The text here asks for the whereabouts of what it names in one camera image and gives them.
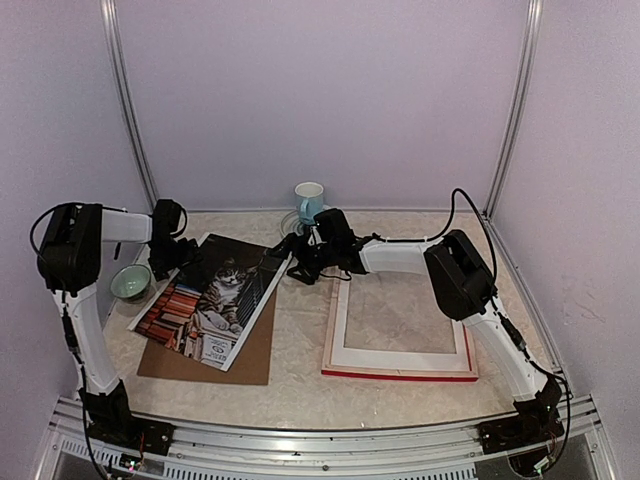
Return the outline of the cat photo print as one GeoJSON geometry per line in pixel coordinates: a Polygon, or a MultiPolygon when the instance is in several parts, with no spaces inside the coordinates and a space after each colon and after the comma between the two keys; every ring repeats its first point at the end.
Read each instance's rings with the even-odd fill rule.
{"type": "Polygon", "coordinates": [[[172,274],[128,329],[226,372],[233,365],[290,257],[262,245],[209,233],[201,260],[172,274]]]}

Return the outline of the white mat board passe-partout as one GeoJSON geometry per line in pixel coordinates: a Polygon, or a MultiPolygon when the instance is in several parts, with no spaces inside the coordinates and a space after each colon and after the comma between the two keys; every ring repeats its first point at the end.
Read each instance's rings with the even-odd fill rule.
{"type": "Polygon", "coordinates": [[[454,351],[449,319],[425,276],[380,273],[350,281],[346,345],[369,350],[454,351]]]}

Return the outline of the red wooden picture frame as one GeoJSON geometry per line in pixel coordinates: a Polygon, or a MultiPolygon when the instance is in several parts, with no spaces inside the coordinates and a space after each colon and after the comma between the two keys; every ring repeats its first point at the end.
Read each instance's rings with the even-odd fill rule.
{"type": "Polygon", "coordinates": [[[451,323],[452,353],[369,350],[346,345],[350,284],[333,282],[321,373],[375,380],[475,382],[478,367],[468,330],[451,323]]]}

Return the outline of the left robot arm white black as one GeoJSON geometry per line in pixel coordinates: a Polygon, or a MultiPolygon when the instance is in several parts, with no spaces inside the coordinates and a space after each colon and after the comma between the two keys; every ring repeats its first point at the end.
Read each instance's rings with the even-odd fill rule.
{"type": "Polygon", "coordinates": [[[131,413],[124,383],[107,351],[97,306],[102,246],[148,246],[151,273],[156,280],[164,280],[199,258],[196,241],[182,236],[186,210],[169,199],[158,200],[150,214],[68,202],[50,208],[41,218],[47,223],[44,235],[31,247],[78,367],[82,404],[94,427],[118,444],[133,443],[140,424],[131,413]]]}

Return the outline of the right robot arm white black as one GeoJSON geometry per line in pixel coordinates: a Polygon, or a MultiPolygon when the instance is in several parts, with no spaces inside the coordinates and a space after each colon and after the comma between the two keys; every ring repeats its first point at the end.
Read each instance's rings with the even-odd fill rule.
{"type": "Polygon", "coordinates": [[[558,412],[563,380],[542,368],[529,352],[504,311],[494,273],[463,231],[454,229],[438,240],[408,240],[377,234],[357,237],[353,232],[330,236],[312,228],[303,235],[285,236],[267,254],[294,258],[297,263],[288,274],[307,285],[329,267],[347,277],[381,272],[427,276],[440,311],[481,341],[508,382],[516,413],[486,423],[483,437],[507,447],[567,435],[570,422],[558,412]]]}

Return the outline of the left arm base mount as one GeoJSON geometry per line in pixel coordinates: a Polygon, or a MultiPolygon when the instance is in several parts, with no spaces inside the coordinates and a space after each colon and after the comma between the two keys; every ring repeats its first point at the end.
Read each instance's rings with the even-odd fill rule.
{"type": "Polygon", "coordinates": [[[142,454],[167,456],[174,431],[175,426],[170,423],[134,417],[129,430],[118,430],[113,424],[90,423],[88,436],[142,454]]]}

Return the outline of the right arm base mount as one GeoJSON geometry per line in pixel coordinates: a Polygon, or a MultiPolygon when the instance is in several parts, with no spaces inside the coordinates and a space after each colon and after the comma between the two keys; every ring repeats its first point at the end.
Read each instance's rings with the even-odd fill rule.
{"type": "Polygon", "coordinates": [[[565,430],[556,407],[537,401],[515,402],[516,414],[478,425],[485,455],[521,449],[507,457],[510,468],[522,478],[537,478],[555,461],[565,430]]]}

